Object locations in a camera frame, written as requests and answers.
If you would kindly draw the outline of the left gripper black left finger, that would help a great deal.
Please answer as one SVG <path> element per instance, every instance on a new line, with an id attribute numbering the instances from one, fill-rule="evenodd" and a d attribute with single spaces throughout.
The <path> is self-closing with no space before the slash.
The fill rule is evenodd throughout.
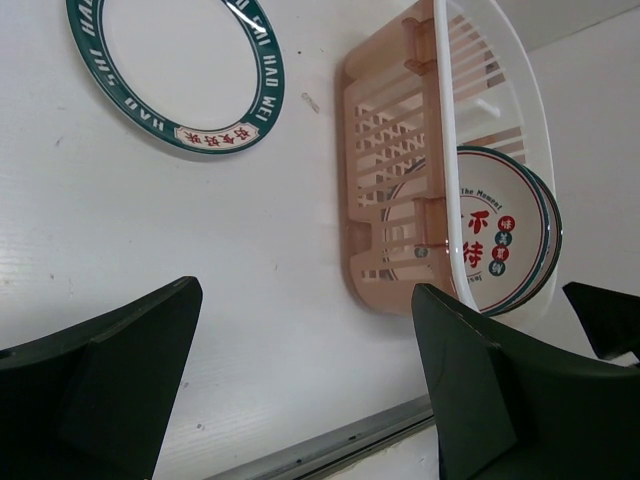
<path id="1" fill-rule="evenodd" d="M 2 350 L 2 478 L 151 478 L 202 300 L 185 276 Z"/>

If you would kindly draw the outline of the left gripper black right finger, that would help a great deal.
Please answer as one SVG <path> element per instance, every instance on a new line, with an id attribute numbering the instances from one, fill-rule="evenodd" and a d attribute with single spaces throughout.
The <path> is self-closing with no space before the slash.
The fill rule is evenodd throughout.
<path id="1" fill-rule="evenodd" d="M 444 479 L 635 479 L 639 370 L 557 348 L 431 284 L 411 310 Z"/>

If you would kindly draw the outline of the white plate red characters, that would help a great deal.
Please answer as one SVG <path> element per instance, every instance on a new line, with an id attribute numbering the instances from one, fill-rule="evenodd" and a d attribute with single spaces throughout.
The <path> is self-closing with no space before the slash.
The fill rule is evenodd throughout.
<path id="1" fill-rule="evenodd" d="M 408 218 L 411 200 L 423 190 L 417 171 L 421 157 L 391 167 L 393 184 L 377 193 L 388 203 L 381 213 L 386 224 L 385 268 L 362 272 L 367 281 L 426 280 L 435 273 L 436 253 L 411 239 L 416 227 Z M 458 149 L 461 227 L 466 279 L 479 310 L 505 313 L 524 298 L 538 276 L 549 241 L 549 216 L 536 180 L 508 155 L 479 146 Z"/>

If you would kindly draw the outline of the white plate dark teal rim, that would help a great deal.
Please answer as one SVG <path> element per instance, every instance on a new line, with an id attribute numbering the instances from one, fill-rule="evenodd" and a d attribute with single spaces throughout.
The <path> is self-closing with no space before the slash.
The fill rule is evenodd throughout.
<path id="1" fill-rule="evenodd" d="M 257 1 L 69 1 L 80 56 L 153 137 L 204 155 L 264 140 L 285 96 L 283 55 Z"/>

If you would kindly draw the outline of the white plate orange sunburst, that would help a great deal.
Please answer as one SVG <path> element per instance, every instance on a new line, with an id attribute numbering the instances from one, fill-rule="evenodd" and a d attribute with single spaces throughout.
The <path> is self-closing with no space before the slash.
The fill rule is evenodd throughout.
<path id="1" fill-rule="evenodd" d="M 538 187 L 542 192 L 545 205 L 548 210 L 549 241 L 544 254 L 544 261 L 542 263 L 541 270 L 536 277 L 535 282 L 524 296 L 526 303 L 534 299 L 539 294 L 555 273 L 563 245 L 563 223 L 556 198 L 547 184 L 535 172 L 530 170 L 530 173 L 536 180 Z"/>

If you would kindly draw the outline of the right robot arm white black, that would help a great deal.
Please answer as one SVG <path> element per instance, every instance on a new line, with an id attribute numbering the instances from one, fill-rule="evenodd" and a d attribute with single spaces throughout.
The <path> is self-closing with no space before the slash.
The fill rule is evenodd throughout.
<path id="1" fill-rule="evenodd" d="M 579 282 L 562 290 L 595 355 L 611 361 L 632 353 L 639 368 L 639 297 Z"/>

